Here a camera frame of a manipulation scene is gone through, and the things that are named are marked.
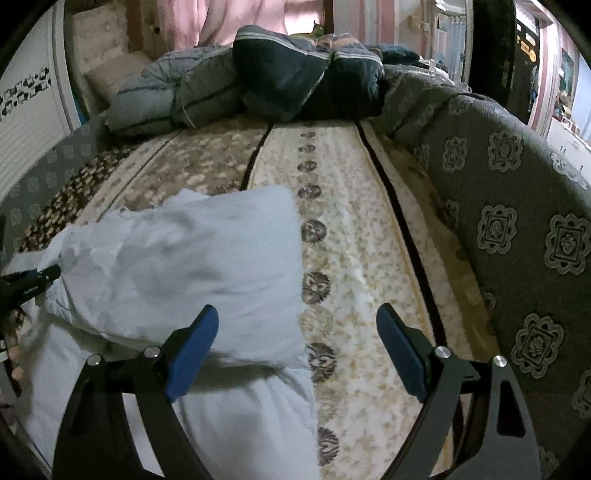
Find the person's left hand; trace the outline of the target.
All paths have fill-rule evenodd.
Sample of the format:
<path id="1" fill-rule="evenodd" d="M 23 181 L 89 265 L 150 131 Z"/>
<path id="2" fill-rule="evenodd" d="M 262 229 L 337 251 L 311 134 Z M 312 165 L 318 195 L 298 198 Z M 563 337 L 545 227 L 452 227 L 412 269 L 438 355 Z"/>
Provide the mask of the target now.
<path id="1" fill-rule="evenodd" d="M 27 319 L 24 310 L 17 307 L 12 310 L 1 324 L 1 337 L 6 343 L 8 359 L 11 362 L 11 378 L 19 383 L 24 370 L 19 361 L 22 355 L 20 343 L 27 333 Z"/>

